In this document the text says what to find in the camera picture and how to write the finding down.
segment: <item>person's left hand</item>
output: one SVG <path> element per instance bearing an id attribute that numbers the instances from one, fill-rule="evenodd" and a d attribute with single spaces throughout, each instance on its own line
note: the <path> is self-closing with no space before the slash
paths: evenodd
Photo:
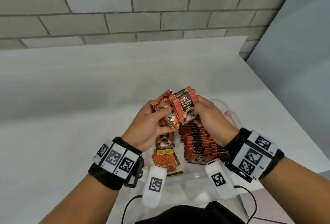
<path id="1" fill-rule="evenodd" d="M 142 152 L 151 148 L 157 136 L 176 130 L 169 126 L 161 127 L 158 123 L 161 118 L 171 113 L 171 108 L 162 108 L 153 113 L 151 102 L 152 100 L 148 101 L 140 109 L 129 128 L 122 135 L 122 139 L 126 143 Z"/>

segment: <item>hand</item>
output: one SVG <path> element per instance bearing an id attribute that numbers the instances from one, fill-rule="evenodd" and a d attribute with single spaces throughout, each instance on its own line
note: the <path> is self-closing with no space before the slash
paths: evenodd
<path id="1" fill-rule="evenodd" d="M 199 103 L 194 108 L 194 114 L 199 114 L 204 128 L 210 133 L 214 141 L 227 145 L 239 132 L 223 115 L 213 102 L 197 95 Z"/>
<path id="2" fill-rule="evenodd" d="M 142 152 L 147 151 L 152 147 L 157 136 L 174 132 L 176 130 L 175 128 L 168 126 L 161 127 L 158 124 L 158 121 L 161 118 L 171 113 L 171 108 L 162 108 L 153 112 L 151 102 L 152 100 L 148 101 L 146 105 L 140 109 L 129 128 L 122 135 L 122 139 L 126 143 Z"/>

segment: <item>gray brick wall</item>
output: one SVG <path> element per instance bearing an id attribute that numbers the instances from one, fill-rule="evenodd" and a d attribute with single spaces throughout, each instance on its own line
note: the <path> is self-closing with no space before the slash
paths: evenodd
<path id="1" fill-rule="evenodd" d="M 0 0 L 0 50 L 247 35 L 247 59 L 285 0 Z"/>

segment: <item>white sensor device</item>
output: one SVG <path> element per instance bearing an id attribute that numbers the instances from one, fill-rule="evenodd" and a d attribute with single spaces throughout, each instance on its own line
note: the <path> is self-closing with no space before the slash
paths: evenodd
<path id="1" fill-rule="evenodd" d="M 229 177 L 221 167 L 221 160 L 215 159 L 208 162 L 205 171 L 216 189 L 220 199 L 227 200 L 237 196 L 237 191 Z"/>
<path id="2" fill-rule="evenodd" d="M 149 174 L 142 194 L 143 205 L 155 209 L 159 206 L 160 196 L 165 186 L 166 168 L 150 165 Z"/>

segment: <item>white marker tag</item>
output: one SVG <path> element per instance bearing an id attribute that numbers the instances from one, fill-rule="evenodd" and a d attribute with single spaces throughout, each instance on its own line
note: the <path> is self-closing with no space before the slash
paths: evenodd
<path id="1" fill-rule="evenodd" d="M 119 176 L 120 178 L 126 179 L 138 158 L 139 156 L 137 154 L 133 153 L 130 150 L 127 150 L 124 157 L 120 161 L 120 164 L 114 171 L 114 174 Z"/>
<path id="2" fill-rule="evenodd" d="M 109 154 L 103 161 L 101 168 L 106 171 L 113 173 L 117 165 L 120 163 L 123 155 L 125 154 L 126 148 L 114 143 Z"/>
<path id="3" fill-rule="evenodd" d="M 276 154 L 276 151 L 278 150 L 278 146 L 271 142 L 270 140 L 262 137 L 260 134 L 258 134 L 256 131 L 252 130 L 252 134 L 248 137 L 250 142 L 256 144 L 258 147 L 265 150 L 267 153 L 269 153 L 271 156 L 274 156 Z"/>
<path id="4" fill-rule="evenodd" d="M 210 178 L 213 187 L 217 191 L 220 199 L 227 200 L 236 197 L 237 191 L 234 188 L 231 180 L 223 171 L 221 167 L 221 161 L 219 159 L 210 161 L 205 166 L 205 171 Z"/>
<path id="5" fill-rule="evenodd" d="M 160 196 L 165 186 L 166 174 L 166 168 L 156 165 L 149 166 L 149 174 L 142 196 L 143 205 L 152 209 L 159 206 Z"/>
<path id="6" fill-rule="evenodd" d="M 232 164 L 254 180 L 258 180 L 272 160 L 246 143 L 236 155 Z"/>
<path id="7" fill-rule="evenodd" d="M 105 156 L 109 148 L 112 147 L 113 141 L 106 139 L 105 142 L 103 143 L 102 147 L 97 151 L 96 155 L 93 158 L 93 162 L 95 162 L 97 165 L 101 162 L 102 158 Z"/>

